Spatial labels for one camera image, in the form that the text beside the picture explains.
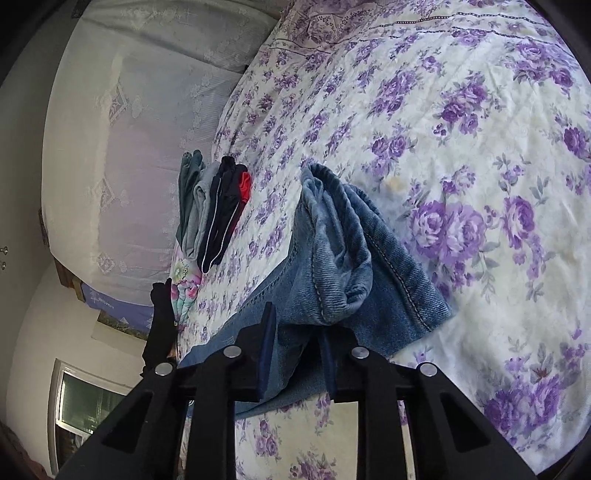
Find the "blue denim jeans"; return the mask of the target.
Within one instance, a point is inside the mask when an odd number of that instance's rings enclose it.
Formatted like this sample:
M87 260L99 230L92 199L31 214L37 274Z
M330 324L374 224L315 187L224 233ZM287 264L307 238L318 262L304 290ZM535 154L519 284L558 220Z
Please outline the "blue denim jeans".
M452 316L444 296L358 187L321 164L301 172L301 197L287 257L183 366L203 362L276 307L269 387L259 403L236 405L239 418L259 415L324 392L321 358L311 340L341 325L358 342L390 358Z

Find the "red folded garment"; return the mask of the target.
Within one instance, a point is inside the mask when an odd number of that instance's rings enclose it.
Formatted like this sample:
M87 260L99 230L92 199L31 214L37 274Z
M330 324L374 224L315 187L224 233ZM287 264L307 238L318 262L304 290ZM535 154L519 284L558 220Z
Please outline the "red folded garment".
M249 202L250 191L252 190L252 177L249 172L242 172L242 176L239 179L238 190L240 194L240 202L246 204Z

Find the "window with white frame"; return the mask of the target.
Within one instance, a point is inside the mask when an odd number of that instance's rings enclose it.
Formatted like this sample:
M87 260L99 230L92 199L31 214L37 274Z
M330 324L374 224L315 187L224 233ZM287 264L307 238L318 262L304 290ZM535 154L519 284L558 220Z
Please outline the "window with white frame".
M62 360L54 361L47 411L48 453L53 475L130 390L127 385L88 373Z

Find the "dark navy folded pants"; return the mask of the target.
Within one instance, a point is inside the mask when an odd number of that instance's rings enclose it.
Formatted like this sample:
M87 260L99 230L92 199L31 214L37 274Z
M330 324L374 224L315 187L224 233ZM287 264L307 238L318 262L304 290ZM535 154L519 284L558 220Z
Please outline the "dark navy folded pants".
M242 172L249 172L231 156L221 158L221 166L211 185L211 207L205 223L204 238L199 243L197 265L202 274L218 265L246 204L238 190Z

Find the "black garment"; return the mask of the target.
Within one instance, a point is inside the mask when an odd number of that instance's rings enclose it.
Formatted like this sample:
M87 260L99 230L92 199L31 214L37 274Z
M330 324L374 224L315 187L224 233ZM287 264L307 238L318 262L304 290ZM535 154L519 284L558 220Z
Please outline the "black garment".
M142 352L144 362L141 377L152 371L158 364L172 357L176 342L177 326L171 303L171 279L154 283L150 292L153 316L147 341Z

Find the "floral turquoise folded quilt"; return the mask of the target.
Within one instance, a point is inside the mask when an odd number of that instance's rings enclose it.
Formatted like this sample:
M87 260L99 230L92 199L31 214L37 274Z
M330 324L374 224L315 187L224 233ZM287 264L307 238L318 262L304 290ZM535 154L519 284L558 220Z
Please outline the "floral turquoise folded quilt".
M171 267L171 304L178 325L187 321L190 308L197 299L202 274L197 263L187 259L178 243L174 244Z

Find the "blue patterned pillow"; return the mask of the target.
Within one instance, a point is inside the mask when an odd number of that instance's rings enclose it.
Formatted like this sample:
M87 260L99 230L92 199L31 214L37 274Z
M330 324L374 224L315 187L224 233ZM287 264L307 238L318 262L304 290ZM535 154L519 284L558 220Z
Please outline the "blue patterned pillow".
M142 334L147 334L151 327L153 308L116 300L94 290L89 285L81 285L85 303L95 310L104 311L118 321L120 325L130 327Z

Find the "teal folded pants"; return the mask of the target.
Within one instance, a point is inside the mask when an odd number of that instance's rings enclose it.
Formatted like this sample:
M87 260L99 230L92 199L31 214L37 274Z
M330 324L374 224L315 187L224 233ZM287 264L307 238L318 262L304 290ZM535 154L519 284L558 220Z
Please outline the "teal folded pants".
M175 238L181 243L186 230L188 217L193 205L193 189L200 180L202 171L206 168L204 158L199 150L185 152L181 158L178 174L178 208L179 224Z

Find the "grey folded pants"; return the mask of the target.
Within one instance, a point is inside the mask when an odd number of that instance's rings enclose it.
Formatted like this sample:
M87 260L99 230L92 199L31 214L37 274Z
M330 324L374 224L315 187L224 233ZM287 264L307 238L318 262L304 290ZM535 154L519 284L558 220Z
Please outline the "grey folded pants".
M193 205L184 236L179 243L185 257L192 261L197 259L199 243L204 238L205 223L211 207L211 185L220 166L219 162L207 165L193 189Z

